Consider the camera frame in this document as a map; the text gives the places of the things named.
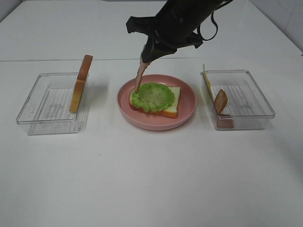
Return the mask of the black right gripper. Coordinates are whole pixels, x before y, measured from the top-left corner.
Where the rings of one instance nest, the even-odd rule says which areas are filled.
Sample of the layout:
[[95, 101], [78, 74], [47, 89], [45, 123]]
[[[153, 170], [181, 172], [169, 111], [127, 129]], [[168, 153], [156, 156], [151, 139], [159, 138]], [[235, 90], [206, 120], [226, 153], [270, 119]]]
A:
[[143, 46], [141, 60], [149, 63], [174, 54], [177, 48], [191, 45], [198, 48], [203, 40], [194, 30], [201, 20], [202, 8], [199, 4], [166, 4], [154, 17], [131, 16], [126, 28], [128, 33], [143, 33], [160, 43], [154, 44], [153, 39], [147, 39]]

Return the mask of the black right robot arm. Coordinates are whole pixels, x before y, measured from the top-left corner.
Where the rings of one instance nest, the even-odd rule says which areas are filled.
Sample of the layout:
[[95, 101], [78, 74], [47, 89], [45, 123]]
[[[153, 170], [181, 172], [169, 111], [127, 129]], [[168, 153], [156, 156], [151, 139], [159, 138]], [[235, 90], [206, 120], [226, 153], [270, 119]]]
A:
[[229, 3], [230, 0], [168, 0], [153, 17], [131, 16], [126, 28], [128, 33], [138, 32], [148, 36], [141, 53], [142, 61], [148, 63], [174, 54], [179, 48], [198, 48], [204, 41], [212, 40], [212, 37], [202, 37], [200, 26], [211, 17], [218, 29], [214, 12]]

